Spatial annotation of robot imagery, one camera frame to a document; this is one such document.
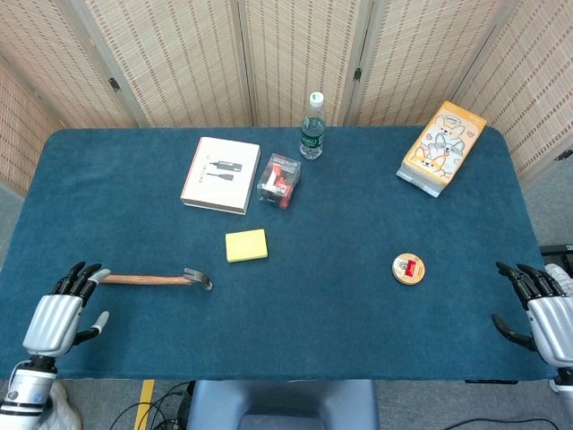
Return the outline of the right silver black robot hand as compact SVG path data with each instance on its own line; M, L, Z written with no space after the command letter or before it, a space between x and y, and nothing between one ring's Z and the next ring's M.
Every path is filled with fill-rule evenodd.
M550 366L572 367L572 297L547 271L520 263L516 268L495 263L498 273L507 278L528 318L531 333L518 333L492 314L497 331L512 343L537 352Z

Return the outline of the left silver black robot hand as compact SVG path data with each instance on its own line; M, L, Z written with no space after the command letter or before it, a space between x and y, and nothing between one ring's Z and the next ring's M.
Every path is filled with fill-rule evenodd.
M33 356L59 358L87 340L96 338L107 325L109 312L102 312L85 331L79 331L81 314L99 283L110 270L96 263L78 262L43 296L35 309L23 341Z

